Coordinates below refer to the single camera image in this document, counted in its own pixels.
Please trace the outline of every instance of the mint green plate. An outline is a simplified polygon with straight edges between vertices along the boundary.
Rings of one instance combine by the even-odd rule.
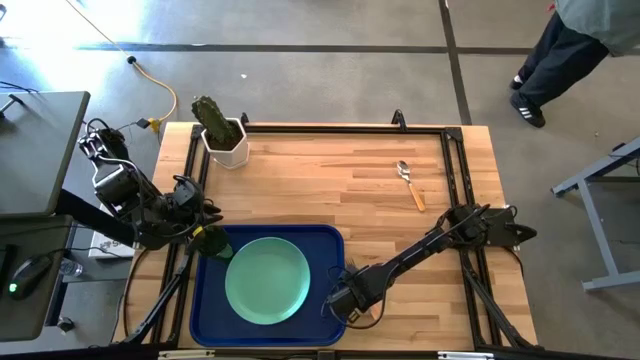
[[[238,251],[227,268],[227,300],[241,318],[258,325],[286,320],[309,293],[304,254],[292,243],[265,237]]]

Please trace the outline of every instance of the spoon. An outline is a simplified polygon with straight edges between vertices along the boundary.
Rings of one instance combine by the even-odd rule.
[[[422,212],[426,208],[424,207],[424,203],[420,198],[420,194],[418,193],[418,190],[416,190],[416,188],[413,186],[413,183],[411,182],[411,179],[409,179],[409,174],[411,174],[411,169],[409,168],[409,165],[407,165],[407,163],[402,160],[398,161],[398,175],[400,175],[400,177],[402,177],[407,182],[407,184],[409,184],[409,190],[411,190],[411,195],[413,195],[413,200],[415,200],[418,210]]]

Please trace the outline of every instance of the wooden table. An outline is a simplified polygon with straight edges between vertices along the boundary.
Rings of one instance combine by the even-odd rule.
[[[171,191],[172,175],[184,170],[191,128],[192,123],[167,124],[153,178],[162,192]],[[476,202],[503,206],[504,195],[488,128],[463,126],[462,131]],[[420,239],[450,207],[437,136],[249,134],[249,142],[251,155],[247,166],[228,171],[210,162],[205,192],[223,209],[222,224],[330,224],[342,234],[346,256],[363,266],[384,262]],[[199,169],[201,146],[194,169]],[[396,173],[395,163],[400,159],[411,166],[411,178],[427,207],[424,213],[416,210],[406,183]],[[137,326],[157,299],[166,253],[167,247],[150,252],[139,265],[127,304],[130,329]],[[486,255],[496,302],[522,336],[536,343],[518,263],[501,248],[487,248]],[[189,332],[195,260],[180,348],[200,347]],[[167,306],[163,340],[171,327],[174,305],[175,296]],[[483,335],[489,339],[486,312],[481,305],[479,308]],[[114,341],[122,338],[119,324]],[[382,321],[369,330],[347,329],[331,348],[472,349],[457,251],[446,250],[432,256],[398,278],[389,290]]]

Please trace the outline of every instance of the potted cactus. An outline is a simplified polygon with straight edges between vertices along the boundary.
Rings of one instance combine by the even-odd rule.
[[[191,111],[204,126],[202,140],[217,163],[232,170],[249,161],[247,134],[239,119],[225,118],[216,102],[208,96],[196,98]]]

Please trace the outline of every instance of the white planter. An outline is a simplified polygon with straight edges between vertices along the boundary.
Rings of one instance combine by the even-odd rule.
[[[240,131],[242,131],[242,140],[240,140],[238,145],[236,145],[233,150],[224,151],[211,149],[209,147],[209,142],[207,141],[207,129],[202,131],[200,136],[202,136],[204,146],[207,147],[207,151],[209,152],[209,154],[211,154],[211,156],[213,156],[213,159],[223,167],[229,170],[233,170],[246,165],[247,162],[249,162],[249,142],[247,141],[247,133],[244,131],[244,127],[242,127],[240,119],[227,118],[227,121],[237,123]]]

